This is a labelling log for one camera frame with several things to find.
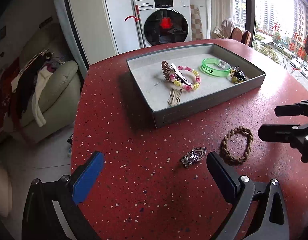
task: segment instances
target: gray tray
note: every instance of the gray tray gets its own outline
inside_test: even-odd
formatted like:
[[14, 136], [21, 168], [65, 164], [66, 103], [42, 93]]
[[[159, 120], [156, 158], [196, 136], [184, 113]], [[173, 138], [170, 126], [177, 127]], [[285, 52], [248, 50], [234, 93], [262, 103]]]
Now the gray tray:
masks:
[[[233, 84], [230, 76], [214, 77], [200, 70], [205, 58], [219, 58], [232, 66], [239, 66], [247, 76], [247, 81]], [[183, 65], [196, 69], [201, 76], [201, 84], [195, 91], [183, 91], [180, 104], [169, 106], [170, 89], [177, 88], [165, 80], [161, 62]], [[127, 64], [135, 82], [151, 109], [157, 128], [175, 122], [189, 115], [204, 111], [231, 98], [260, 87], [265, 72], [244, 58], [216, 44], [189, 45], [172, 49], [163, 49], [152, 53], [127, 59]], [[183, 75], [193, 82], [193, 75], [182, 71]]]

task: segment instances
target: red hook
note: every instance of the red hook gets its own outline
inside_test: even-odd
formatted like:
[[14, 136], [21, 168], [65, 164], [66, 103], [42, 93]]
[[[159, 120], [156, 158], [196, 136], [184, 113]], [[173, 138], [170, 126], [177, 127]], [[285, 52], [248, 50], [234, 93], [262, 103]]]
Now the red hook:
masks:
[[125, 19], [125, 21], [127, 21], [129, 18], [134, 18], [135, 22], [137, 22], [137, 21], [140, 20], [139, 18], [137, 18], [137, 17], [135, 17], [134, 15], [132, 15], [132, 16], [127, 17], [127, 18]]

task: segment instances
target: metal screw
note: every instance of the metal screw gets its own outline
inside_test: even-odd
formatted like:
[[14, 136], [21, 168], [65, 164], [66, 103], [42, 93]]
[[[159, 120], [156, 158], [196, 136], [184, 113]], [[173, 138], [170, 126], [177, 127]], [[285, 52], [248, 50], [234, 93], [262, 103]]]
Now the metal screw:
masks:
[[241, 177], [241, 180], [244, 181], [244, 182], [249, 182], [249, 181], [250, 181], [250, 178], [247, 177], [247, 176], [245, 176], [245, 175], [243, 175], [243, 176]]
[[70, 178], [69, 175], [63, 175], [63, 176], [60, 178], [60, 180], [63, 181], [63, 182], [67, 182], [67, 181], [69, 181], [69, 178]]
[[272, 184], [274, 184], [275, 186], [278, 185], [278, 180], [277, 179], [272, 179]]
[[37, 185], [39, 183], [39, 179], [33, 179], [32, 185]]

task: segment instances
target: heart-shaped pendant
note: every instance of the heart-shaped pendant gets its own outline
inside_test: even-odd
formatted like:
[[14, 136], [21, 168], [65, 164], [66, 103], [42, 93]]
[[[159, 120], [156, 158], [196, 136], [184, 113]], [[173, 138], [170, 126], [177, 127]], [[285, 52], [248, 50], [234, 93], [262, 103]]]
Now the heart-shaped pendant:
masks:
[[205, 147], [195, 147], [192, 149], [192, 152], [188, 152], [186, 155], [181, 158], [181, 162], [184, 164], [185, 168], [188, 168], [190, 165], [200, 161], [206, 155]]

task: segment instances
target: round table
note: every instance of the round table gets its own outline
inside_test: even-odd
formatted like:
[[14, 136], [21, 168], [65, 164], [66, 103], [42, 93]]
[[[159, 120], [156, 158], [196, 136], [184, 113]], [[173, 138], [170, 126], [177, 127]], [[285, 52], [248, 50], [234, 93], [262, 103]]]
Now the round table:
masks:
[[[156, 129], [126, 59], [190, 45], [215, 43], [266, 72], [263, 85], [201, 113]], [[306, 123], [307, 117], [276, 117], [274, 108], [308, 99], [308, 92], [266, 56], [235, 40], [165, 44], [120, 54], [90, 66], [78, 105], [71, 171], [98, 150], [104, 169], [79, 208], [101, 239], [209, 239], [228, 214], [206, 160], [185, 169], [180, 158], [194, 147], [218, 152], [224, 135], [243, 125], [252, 130], [252, 152], [240, 175], [280, 182], [295, 239], [308, 224], [308, 163], [289, 144], [262, 142], [264, 123]], [[246, 139], [229, 147], [241, 155]], [[239, 231], [243, 237], [250, 212]]]

